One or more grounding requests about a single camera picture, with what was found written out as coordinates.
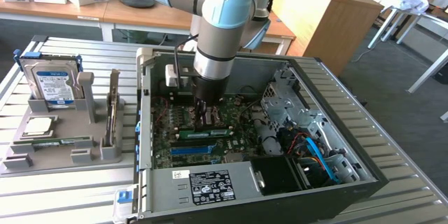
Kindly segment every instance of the power supply label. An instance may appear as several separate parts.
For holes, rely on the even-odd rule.
[[[236,199],[228,170],[191,173],[189,184],[195,205]]]
[[[51,104],[73,103],[73,91],[68,82],[72,82],[67,72],[39,71],[39,85],[44,93],[45,100]]]

